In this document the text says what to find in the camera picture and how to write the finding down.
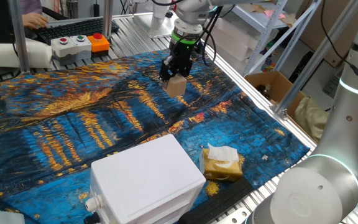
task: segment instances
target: keyboard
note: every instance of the keyboard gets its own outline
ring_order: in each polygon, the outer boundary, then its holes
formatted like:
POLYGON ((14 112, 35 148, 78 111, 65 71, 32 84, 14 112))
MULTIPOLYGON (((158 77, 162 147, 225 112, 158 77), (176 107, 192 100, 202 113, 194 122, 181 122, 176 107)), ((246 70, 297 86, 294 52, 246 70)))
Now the keyboard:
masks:
MULTIPOLYGON (((111 32, 117 32, 118 29, 119 26, 115 22, 112 22, 111 32)), ((52 39, 76 35, 89 36, 94 33, 102 33, 102 30, 103 18, 98 18, 62 26, 39 29, 37 30, 37 34, 46 44, 50 45, 50 40, 52 39)))

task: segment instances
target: person's hand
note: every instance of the person's hand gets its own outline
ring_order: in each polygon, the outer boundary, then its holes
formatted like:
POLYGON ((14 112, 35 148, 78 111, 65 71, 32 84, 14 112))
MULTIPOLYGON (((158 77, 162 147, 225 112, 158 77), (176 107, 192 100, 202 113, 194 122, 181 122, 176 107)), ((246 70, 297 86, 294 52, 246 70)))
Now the person's hand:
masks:
POLYGON ((46 27, 48 24, 48 18, 35 12, 30 12, 26 15, 22 15, 23 26, 30 29, 38 29, 39 27, 46 27))

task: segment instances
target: fabric mat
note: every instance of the fabric mat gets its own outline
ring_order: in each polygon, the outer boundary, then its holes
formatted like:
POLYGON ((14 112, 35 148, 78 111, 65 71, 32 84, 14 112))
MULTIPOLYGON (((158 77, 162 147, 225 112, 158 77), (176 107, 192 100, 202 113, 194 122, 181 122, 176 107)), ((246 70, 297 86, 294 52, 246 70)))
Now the fabric mat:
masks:
MULTIPOLYGON (((207 67, 195 55, 186 93, 169 98, 158 80, 167 55, 149 52, 1 83, 0 209, 14 207, 27 223, 82 223, 90 214, 91 163, 169 133, 197 166, 207 143, 236 148, 255 188, 309 151, 210 60, 207 67)), ((229 184, 208 181, 194 206, 229 184)))

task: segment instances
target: white tissue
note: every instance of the white tissue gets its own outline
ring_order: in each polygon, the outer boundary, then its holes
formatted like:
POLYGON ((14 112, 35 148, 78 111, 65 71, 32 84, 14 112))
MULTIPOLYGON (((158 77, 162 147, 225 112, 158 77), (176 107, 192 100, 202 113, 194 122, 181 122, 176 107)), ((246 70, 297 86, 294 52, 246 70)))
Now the white tissue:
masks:
POLYGON ((24 224, 24 216, 20 213, 0 211, 0 224, 24 224))
POLYGON ((209 153, 208 159, 214 159, 218 161, 239 162, 239 155, 237 149, 233 149, 229 146, 213 147, 208 143, 209 153))

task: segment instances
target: red button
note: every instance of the red button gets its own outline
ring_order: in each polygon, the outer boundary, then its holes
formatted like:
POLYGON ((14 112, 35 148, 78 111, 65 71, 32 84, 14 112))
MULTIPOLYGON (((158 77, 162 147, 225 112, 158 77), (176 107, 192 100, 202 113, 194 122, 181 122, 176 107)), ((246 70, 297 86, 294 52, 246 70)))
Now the red button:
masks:
POLYGON ((95 33, 93 34, 93 38, 95 38, 96 40, 101 40, 103 38, 103 35, 101 35, 100 33, 95 33))
POLYGON ((66 38, 60 38, 59 42, 60 42, 60 44, 67 44, 67 39, 66 38))

